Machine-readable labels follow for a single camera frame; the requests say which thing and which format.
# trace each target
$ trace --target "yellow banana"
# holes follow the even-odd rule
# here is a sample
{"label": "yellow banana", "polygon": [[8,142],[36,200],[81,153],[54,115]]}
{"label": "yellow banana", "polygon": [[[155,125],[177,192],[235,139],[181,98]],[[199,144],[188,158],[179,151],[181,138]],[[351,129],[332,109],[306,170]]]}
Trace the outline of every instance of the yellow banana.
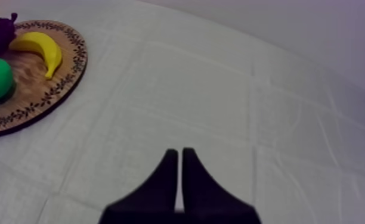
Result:
{"label": "yellow banana", "polygon": [[61,63],[61,49],[54,40],[40,32],[29,32],[15,38],[9,45],[14,51],[32,51],[43,56],[48,67],[46,79],[52,79],[53,73]]}

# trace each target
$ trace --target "white tablecloth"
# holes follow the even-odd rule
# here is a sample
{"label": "white tablecloth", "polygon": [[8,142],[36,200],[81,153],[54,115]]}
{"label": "white tablecloth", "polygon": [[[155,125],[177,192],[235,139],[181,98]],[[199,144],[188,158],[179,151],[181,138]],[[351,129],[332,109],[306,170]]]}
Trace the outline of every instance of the white tablecloth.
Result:
{"label": "white tablecloth", "polygon": [[0,137],[0,223],[97,223],[194,147],[264,223],[365,224],[365,94],[332,71],[138,1],[0,0],[12,12],[74,27],[89,60],[59,108]]}

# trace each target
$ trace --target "round wooden tray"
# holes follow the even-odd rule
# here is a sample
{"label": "round wooden tray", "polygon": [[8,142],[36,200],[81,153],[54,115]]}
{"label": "round wooden tray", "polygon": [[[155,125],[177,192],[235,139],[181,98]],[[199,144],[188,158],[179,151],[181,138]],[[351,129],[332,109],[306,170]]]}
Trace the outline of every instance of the round wooden tray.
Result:
{"label": "round wooden tray", "polygon": [[31,20],[16,24],[16,34],[42,32],[61,48],[63,62],[51,80],[41,56],[31,52],[8,51],[1,58],[13,71],[16,88],[10,99],[0,104],[0,135],[31,125],[53,111],[80,81],[88,60],[85,41],[73,28],[56,21]]}

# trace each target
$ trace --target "white wall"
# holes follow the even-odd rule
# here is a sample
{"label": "white wall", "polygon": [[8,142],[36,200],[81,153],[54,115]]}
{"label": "white wall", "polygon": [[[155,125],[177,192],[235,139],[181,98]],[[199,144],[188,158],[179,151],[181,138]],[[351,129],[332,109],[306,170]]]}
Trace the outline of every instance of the white wall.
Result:
{"label": "white wall", "polygon": [[257,36],[365,90],[365,0],[143,0]]}

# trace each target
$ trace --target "toy banana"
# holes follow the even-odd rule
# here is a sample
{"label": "toy banana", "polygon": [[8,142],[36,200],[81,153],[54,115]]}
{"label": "toy banana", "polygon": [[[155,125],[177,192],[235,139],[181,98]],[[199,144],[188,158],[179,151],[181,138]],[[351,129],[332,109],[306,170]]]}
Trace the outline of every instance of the toy banana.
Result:
{"label": "toy banana", "polygon": [[52,79],[53,73],[61,63],[61,50],[54,40],[40,32],[29,32],[15,38],[9,45],[14,51],[32,51],[43,56],[48,67],[46,79]]}

